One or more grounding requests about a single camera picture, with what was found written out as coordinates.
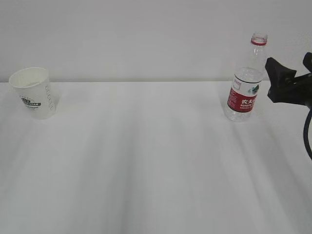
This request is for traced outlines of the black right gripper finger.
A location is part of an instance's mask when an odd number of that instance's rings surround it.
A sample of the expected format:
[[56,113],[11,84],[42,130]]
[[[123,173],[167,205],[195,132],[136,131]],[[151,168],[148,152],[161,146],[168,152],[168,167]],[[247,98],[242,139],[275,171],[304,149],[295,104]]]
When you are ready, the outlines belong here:
[[296,70],[283,66],[272,57],[267,59],[265,69],[273,88],[284,88],[291,85],[297,73]]
[[303,58],[303,65],[304,67],[312,73],[312,53],[307,52]]

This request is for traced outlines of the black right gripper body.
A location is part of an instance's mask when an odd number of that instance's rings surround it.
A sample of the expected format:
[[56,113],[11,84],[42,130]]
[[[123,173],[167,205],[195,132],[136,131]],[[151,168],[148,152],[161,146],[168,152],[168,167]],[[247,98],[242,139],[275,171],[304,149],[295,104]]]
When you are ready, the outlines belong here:
[[277,86],[277,79],[270,78],[271,86],[268,90],[268,98],[273,103],[289,103],[312,106],[312,74],[308,73],[291,78],[282,87]]

